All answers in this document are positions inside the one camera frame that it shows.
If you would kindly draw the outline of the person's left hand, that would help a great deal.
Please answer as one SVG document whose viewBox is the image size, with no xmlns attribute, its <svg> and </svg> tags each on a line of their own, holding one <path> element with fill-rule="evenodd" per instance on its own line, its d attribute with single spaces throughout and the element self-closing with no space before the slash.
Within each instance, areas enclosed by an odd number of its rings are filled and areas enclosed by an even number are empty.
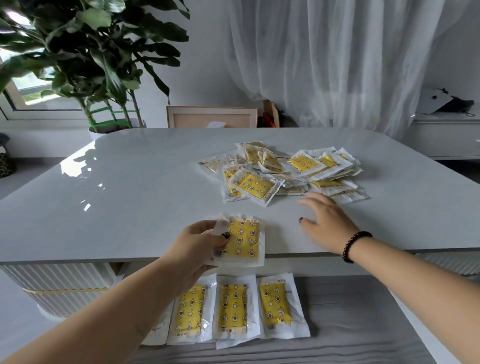
<svg viewBox="0 0 480 364">
<path fill-rule="evenodd" d="M 206 272 L 216 269 L 212 258 L 214 249 L 210 245 L 210 234 L 216 220 L 202 220 L 185 227 L 162 256 L 169 266 L 175 295 L 189 290 Z"/>
</svg>

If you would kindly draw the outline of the yellow patterned single sachet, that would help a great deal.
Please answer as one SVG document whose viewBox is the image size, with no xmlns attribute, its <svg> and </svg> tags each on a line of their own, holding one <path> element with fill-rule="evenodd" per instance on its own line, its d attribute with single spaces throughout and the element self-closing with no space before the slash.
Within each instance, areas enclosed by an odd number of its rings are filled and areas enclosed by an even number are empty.
<svg viewBox="0 0 480 364">
<path fill-rule="evenodd" d="M 213 235 L 229 233 L 225 246 L 214 250 L 212 262 L 221 268 L 257 268 L 265 264 L 264 222 L 249 215 L 220 214 Z"/>
</svg>

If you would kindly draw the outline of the person's left forearm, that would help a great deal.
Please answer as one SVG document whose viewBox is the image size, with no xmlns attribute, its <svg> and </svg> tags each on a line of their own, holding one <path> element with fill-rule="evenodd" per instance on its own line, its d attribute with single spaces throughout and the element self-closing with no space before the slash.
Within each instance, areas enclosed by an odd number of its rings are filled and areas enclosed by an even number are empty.
<svg viewBox="0 0 480 364">
<path fill-rule="evenodd" d="M 165 309 L 203 270 L 157 260 L 0 364 L 125 364 Z"/>
</svg>

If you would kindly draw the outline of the person's right forearm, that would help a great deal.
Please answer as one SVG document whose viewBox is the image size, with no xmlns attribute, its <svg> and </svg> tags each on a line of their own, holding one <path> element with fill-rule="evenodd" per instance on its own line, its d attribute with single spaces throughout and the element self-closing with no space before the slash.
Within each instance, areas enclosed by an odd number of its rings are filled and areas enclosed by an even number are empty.
<svg viewBox="0 0 480 364">
<path fill-rule="evenodd" d="M 373 238 L 349 258 L 389 288 L 445 345 L 473 350 L 480 339 L 480 285 Z"/>
</svg>

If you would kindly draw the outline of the pile of yellow packets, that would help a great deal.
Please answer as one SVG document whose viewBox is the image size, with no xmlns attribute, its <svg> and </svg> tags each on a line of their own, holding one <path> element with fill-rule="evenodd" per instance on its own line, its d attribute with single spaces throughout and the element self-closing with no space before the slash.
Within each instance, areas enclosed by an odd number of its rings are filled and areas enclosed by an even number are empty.
<svg viewBox="0 0 480 364">
<path fill-rule="evenodd" d="M 351 178 L 363 169 L 346 149 L 327 147 L 294 154 L 269 148 L 263 142 L 236 144 L 234 154 L 196 161 L 208 176 L 218 179 L 225 203 L 251 200 L 266 207 L 274 197 L 320 193 L 338 204 L 370 199 Z"/>
</svg>

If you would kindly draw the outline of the grey wooden bench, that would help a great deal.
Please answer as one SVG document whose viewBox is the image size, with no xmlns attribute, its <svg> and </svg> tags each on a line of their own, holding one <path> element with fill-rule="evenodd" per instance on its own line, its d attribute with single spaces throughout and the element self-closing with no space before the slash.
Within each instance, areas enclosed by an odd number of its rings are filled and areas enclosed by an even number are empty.
<svg viewBox="0 0 480 364">
<path fill-rule="evenodd" d="M 295 277 L 311 337 L 141 347 L 129 364 L 459 364 L 372 276 Z"/>
</svg>

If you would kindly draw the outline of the brown cardboard box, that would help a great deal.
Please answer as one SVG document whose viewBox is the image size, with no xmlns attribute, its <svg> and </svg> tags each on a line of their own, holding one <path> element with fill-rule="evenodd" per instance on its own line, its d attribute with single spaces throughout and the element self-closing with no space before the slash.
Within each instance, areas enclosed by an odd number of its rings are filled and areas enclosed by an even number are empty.
<svg viewBox="0 0 480 364">
<path fill-rule="evenodd" d="M 263 114 L 261 117 L 261 126 L 263 128 L 280 128 L 279 110 L 275 104 L 268 99 L 264 99 L 262 104 Z"/>
</svg>

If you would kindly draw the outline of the white ribbed table base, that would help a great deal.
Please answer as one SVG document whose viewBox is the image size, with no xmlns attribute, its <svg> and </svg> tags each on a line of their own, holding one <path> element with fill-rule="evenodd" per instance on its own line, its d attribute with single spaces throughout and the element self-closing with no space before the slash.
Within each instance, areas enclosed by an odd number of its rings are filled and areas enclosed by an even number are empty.
<svg viewBox="0 0 480 364">
<path fill-rule="evenodd" d="M 480 275 L 480 252 L 418 252 L 414 256 L 464 277 Z"/>
<path fill-rule="evenodd" d="M 47 317 L 65 319 L 108 291 L 124 263 L 0 265 Z"/>
</svg>

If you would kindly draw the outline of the white plant pot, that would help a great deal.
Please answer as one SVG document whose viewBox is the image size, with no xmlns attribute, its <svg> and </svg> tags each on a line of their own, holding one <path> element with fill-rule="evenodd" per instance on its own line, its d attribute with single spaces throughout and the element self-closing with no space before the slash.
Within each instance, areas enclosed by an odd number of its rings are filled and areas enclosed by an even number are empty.
<svg viewBox="0 0 480 364">
<path fill-rule="evenodd" d="M 145 125 L 143 126 L 134 126 L 133 128 L 129 128 L 127 126 L 120 126 L 120 125 L 97 125 L 96 127 L 90 126 L 88 128 L 88 133 L 92 139 L 92 141 L 95 141 L 99 139 L 100 137 L 106 136 L 108 134 L 117 132 L 117 131 L 123 131 L 123 130 L 131 130 L 131 129 L 141 129 L 141 128 L 146 128 Z"/>
</svg>

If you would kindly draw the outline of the white low cabinet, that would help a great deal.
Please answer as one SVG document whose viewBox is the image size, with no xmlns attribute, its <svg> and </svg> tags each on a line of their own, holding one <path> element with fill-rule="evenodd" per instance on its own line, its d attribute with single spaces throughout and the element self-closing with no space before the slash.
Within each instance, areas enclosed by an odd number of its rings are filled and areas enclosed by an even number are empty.
<svg viewBox="0 0 480 364">
<path fill-rule="evenodd" d="M 419 114 L 401 142 L 434 160 L 480 160 L 480 108 Z"/>
</svg>

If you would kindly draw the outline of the white sheer curtain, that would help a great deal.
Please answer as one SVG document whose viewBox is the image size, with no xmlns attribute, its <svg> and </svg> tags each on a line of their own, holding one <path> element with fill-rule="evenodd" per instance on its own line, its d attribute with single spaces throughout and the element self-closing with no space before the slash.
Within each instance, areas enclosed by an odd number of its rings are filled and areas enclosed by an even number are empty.
<svg viewBox="0 0 480 364">
<path fill-rule="evenodd" d="M 402 139 L 435 39 L 473 0 L 224 0 L 225 63 L 300 127 Z"/>
</svg>

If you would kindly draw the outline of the black bag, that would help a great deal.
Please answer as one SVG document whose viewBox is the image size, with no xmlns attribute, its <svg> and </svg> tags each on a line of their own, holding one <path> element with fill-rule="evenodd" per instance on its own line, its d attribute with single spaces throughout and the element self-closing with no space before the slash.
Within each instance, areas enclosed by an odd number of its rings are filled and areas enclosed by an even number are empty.
<svg viewBox="0 0 480 364">
<path fill-rule="evenodd" d="M 474 100 L 463 100 L 459 97 L 452 96 L 451 100 L 444 104 L 439 111 L 447 113 L 469 114 L 471 108 L 475 105 Z"/>
</svg>

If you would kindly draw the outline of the leopard print basket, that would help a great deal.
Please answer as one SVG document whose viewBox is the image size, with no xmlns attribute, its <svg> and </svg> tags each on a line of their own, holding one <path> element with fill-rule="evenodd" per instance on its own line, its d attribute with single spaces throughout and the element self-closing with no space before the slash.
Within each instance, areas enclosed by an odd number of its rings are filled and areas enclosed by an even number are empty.
<svg viewBox="0 0 480 364">
<path fill-rule="evenodd" d="M 0 179 L 13 175 L 17 171 L 14 159 L 7 150 L 7 143 L 10 138 L 0 132 Z"/>
</svg>

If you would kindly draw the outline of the wooden picture frame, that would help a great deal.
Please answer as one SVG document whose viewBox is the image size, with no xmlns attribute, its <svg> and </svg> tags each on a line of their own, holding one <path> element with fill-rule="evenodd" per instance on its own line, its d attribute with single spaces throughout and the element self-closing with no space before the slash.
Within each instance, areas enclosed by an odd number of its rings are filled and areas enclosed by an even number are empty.
<svg viewBox="0 0 480 364">
<path fill-rule="evenodd" d="M 244 107 L 167 106 L 167 126 L 176 129 L 256 128 L 258 109 Z"/>
</svg>

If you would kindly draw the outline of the window with white frame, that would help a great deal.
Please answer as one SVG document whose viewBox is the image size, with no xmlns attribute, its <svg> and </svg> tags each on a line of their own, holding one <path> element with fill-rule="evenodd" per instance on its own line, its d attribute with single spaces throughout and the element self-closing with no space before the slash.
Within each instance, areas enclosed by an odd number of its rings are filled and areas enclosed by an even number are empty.
<svg viewBox="0 0 480 364">
<path fill-rule="evenodd" d="M 8 120 L 83 119 L 78 102 L 51 91 L 51 81 L 33 73 L 13 78 L 0 94 L 0 109 Z"/>
</svg>

